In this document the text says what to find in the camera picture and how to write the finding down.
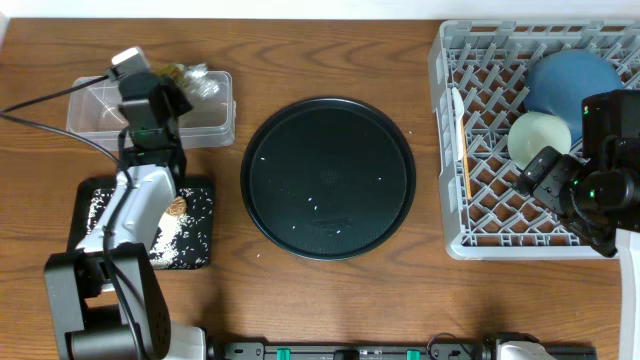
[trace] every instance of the white wall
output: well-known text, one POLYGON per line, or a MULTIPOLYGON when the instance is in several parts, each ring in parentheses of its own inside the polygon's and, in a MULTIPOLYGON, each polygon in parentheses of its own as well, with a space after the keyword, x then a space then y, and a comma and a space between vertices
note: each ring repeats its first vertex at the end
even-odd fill
POLYGON ((640 0, 0 0, 9 17, 640 18, 640 0))
POLYGON ((2 49, 2 42, 4 41, 4 34, 7 32, 9 26, 9 18, 0 12, 0 49, 2 49))

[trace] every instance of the green clip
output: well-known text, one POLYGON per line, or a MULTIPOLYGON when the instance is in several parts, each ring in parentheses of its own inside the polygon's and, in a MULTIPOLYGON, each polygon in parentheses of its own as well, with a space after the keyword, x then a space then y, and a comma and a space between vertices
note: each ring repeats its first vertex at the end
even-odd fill
POLYGON ((407 360, 420 360, 420 351, 407 350, 407 360))
POLYGON ((278 349, 278 360, 290 360, 291 359, 291 350, 289 349, 278 349))

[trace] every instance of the blue bowl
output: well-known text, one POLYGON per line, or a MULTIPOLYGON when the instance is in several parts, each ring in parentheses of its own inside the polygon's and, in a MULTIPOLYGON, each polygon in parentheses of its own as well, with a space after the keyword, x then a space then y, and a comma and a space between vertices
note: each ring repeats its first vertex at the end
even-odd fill
POLYGON ((565 50, 543 58, 529 71, 525 86, 529 94, 524 107, 566 121, 571 144, 582 138, 582 100, 623 88, 613 66, 585 50, 565 50))

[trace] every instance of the white cup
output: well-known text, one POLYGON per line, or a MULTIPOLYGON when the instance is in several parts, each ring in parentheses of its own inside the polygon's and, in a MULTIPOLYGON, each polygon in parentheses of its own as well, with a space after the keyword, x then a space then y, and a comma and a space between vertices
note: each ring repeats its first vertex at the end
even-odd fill
POLYGON ((507 146, 511 160, 523 170, 547 146, 561 154, 569 153, 571 132, 559 117, 531 111, 511 126, 507 146))

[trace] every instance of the gray plastic dish rack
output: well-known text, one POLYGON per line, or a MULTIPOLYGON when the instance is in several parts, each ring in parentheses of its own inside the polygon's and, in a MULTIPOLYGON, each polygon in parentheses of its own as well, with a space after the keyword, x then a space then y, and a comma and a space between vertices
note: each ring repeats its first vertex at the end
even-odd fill
MULTIPOLYGON (((520 171, 507 135, 525 110, 528 69, 542 57, 584 49, 606 59, 627 89, 640 87, 640 21, 446 21, 429 53, 440 140, 440 203, 447 252, 458 260, 601 259, 557 217, 511 186, 520 171), (471 189, 456 161, 451 88, 464 100, 471 189), (472 199, 467 200, 471 191, 472 199)), ((581 157, 582 144, 571 150, 581 157)))

